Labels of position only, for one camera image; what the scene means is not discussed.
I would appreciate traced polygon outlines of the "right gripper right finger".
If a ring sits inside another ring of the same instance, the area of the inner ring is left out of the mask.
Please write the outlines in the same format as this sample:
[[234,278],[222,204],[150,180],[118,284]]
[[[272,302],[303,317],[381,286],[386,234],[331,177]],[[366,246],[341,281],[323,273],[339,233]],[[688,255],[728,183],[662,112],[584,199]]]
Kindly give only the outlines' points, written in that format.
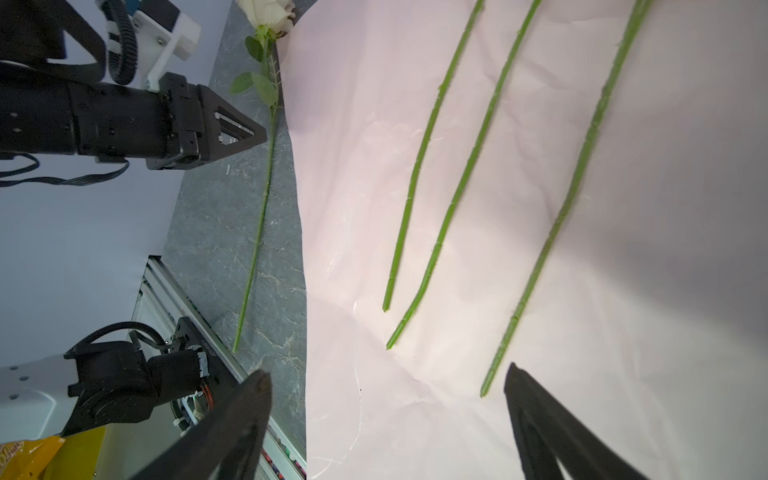
[[511,364],[504,393],[527,479],[643,479],[528,372]]

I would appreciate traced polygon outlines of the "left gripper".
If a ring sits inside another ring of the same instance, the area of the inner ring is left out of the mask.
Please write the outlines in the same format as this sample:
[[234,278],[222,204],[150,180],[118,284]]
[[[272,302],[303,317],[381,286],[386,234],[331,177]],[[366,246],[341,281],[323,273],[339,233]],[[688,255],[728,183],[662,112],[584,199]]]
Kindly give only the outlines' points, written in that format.
[[267,141],[266,129],[213,90],[166,73],[158,92],[86,84],[1,66],[1,151],[62,154],[191,169]]

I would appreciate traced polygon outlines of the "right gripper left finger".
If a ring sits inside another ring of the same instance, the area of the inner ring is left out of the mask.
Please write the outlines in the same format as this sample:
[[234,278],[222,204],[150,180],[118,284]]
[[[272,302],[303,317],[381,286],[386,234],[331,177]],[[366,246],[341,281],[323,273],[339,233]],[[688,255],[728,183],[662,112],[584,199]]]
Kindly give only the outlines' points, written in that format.
[[271,375],[257,370],[136,479],[253,479],[272,407]]

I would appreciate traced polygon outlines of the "pink purple wrapping paper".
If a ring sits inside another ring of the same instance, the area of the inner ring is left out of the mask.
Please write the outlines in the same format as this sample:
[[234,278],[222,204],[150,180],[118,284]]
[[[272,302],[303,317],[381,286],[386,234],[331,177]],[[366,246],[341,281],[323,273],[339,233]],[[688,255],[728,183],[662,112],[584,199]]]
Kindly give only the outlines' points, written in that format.
[[[479,390],[563,202],[629,1],[545,1],[391,350],[530,8],[320,1],[280,45],[307,289],[312,479],[518,479]],[[651,479],[767,475],[767,5],[656,1],[504,357]]]

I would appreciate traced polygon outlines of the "pink spray rose stem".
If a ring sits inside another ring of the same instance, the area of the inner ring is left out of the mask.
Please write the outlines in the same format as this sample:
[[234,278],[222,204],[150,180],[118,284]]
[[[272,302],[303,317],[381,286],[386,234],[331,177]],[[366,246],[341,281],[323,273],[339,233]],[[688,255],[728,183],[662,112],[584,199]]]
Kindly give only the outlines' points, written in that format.
[[439,261],[439,257],[443,248],[444,241],[446,239],[448,230],[450,228],[451,222],[453,220],[453,217],[456,213],[456,210],[458,209],[458,206],[460,204],[460,201],[465,193],[465,190],[468,186],[469,180],[471,178],[471,175],[474,171],[474,168],[479,160],[479,157],[482,153],[484,142],[486,141],[486,138],[488,136],[490,127],[492,125],[492,121],[494,118],[494,115],[496,113],[497,107],[499,105],[500,99],[503,94],[504,87],[506,85],[506,81],[508,79],[509,73],[512,70],[512,65],[516,59],[516,56],[519,52],[519,49],[521,47],[521,44],[523,42],[523,39],[525,37],[525,34],[527,33],[534,16],[536,12],[538,11],[539,7],[541,5],[540,0],[535,0],[531,3],[531,6],[520,26],[520,29],[517,31],[515,40],[513,42],[513,45],[508,53],[507,59],[500,71],[499,78],[496,82],[496,85],[493,90],[492,97],[489,101],[487,110],[485,112],[483,121],[481,123],[480,130],[478,132],[477,138],[475,140],[475,144],[473,146],[473,149],[467,159],[465,168],[462,172],[462,176],[460,177],[459,183],[456,187],[456,190],[451,198],[450,204],[447,208],[447,211],[445,213],[445,216],[443,218],[440,230],[438,232],[435,244],[433,246],[431,255],[429,257],[427,266],[425,268],[424,275],[422,277],[422,281],[419,285],[419,288],[409,305],[408,309],[405,311],[402,319],[398,323],[397,327],[393,331],[392,335],[390,336],[389,340],[386,343],[386,349],[391,350],[397,341],[399,340],[400,336],[402,335],[403,331],[407,327],[409,321],[412,319],[414,314],[416,313],[418,307],[420,306],[427,290],[430,284],[430,281],[432,279],[434,270],[437,266],[437,263]]

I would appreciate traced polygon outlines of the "cream rose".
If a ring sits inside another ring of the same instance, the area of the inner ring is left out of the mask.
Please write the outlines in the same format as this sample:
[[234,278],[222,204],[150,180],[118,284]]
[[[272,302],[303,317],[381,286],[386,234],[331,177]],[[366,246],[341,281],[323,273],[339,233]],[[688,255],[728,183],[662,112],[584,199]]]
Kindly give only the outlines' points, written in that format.
[[483,379],[479,390],[479,397],[485,398],[493,385],[493,382],[501,368],[502,360],[512,342],[516,329],[525,313],[535,287],[539,281],[547,259],[559,237],[559,234],[568,220],[580,193],[584,177],[598,142],[602,123],[608,111],[613,92],[618,83],[623,66],[629,56],[636,36],[642,28],[644,20],[647,18],[651,6],[654,4],[650,0],[637,0],[634,2],[626,26],[624,28],[620,42],[618,43],[616,54],[606,80],[600,91],[600,96],[595,105],[589,126],[586,130],[583,143],[579,150],[576,164],[571,176],[568,190],[565,194],[561,207],[549,229],[547,237],[541,247],[538,257],[533,265],[528,280],[522,290],[520,298],[509,318],[507,327],[501,337],[500,343],[493,356],[491,364]]

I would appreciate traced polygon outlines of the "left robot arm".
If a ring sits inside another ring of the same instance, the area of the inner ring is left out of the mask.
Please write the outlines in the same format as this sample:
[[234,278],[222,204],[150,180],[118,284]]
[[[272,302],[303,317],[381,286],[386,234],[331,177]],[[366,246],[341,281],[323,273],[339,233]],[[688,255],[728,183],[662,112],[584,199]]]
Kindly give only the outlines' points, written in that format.
[[[125,173],[190,170],[264,143],[266,130],[210,88],[166,66],[195,50],[200,26],[169,1],[100,1],[98,33],[66,1],[1,5],[1,158],[5,188],[88,187]],[[1,371],[3,442],[139,423],[201,392],[208,359],[134,321],[67,352]]]

